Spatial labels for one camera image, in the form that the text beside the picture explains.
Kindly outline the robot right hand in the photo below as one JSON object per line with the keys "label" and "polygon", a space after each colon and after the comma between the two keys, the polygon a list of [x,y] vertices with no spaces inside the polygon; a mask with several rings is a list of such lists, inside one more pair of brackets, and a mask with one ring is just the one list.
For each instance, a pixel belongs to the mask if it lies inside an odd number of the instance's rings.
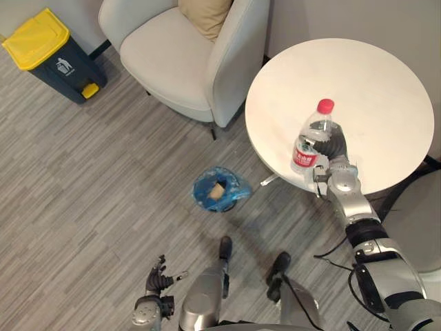
{"label": "robot right hand", "polygon": [[339,124],[333,123],[328,131],[309,130],[300,135],[300,140],[313,151],[324,155],[329,161],[344,156],[347,157],[347,143],[344,132]]}

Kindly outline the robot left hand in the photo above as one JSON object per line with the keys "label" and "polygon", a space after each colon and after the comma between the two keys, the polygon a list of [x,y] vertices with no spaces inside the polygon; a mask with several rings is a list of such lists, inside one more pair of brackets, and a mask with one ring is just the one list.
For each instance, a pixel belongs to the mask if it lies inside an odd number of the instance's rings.
{"label": "robot left hand", "polygon": [[145,294],[159,296],[163,290],[168,289],[174,284],[182,281],[189,275],[189,272],[182,271],[174,276],[165,276],[163,272],[166,269],[165,255],[162,254],[158,257],[154,267],[150,270],[147,280],[145,282]]}

